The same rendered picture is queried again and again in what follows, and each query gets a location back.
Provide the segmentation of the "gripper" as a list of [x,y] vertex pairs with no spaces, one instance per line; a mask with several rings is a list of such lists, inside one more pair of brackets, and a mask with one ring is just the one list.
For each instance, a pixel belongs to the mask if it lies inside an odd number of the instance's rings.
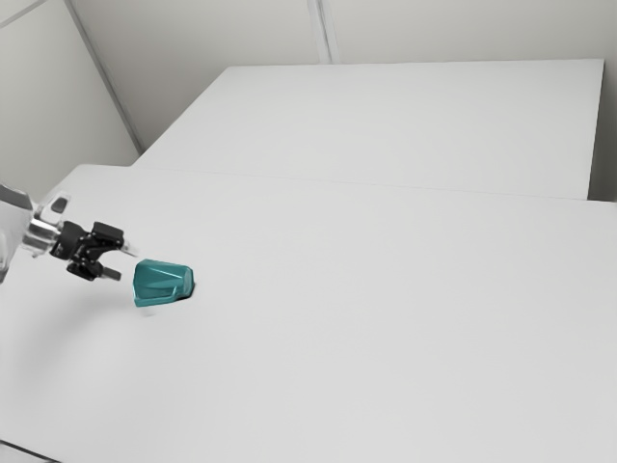
[[121,280],[121,272],[105,267],[94,257],[119,251],[131,257],[139,256],[138,249],[124,237],[124,231],[101,222],[94,222],[91,231],[66,221],[49,254],[60,260],[70,260],[67,271],[87,281]]

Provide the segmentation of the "teal faceted mug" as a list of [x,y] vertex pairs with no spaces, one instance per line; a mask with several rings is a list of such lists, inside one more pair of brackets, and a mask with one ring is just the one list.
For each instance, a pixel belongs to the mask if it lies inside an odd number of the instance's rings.
[[194,288],[194,271],[187,265],[143,259],[135,266],[132,290],[138,308],[187,299]]

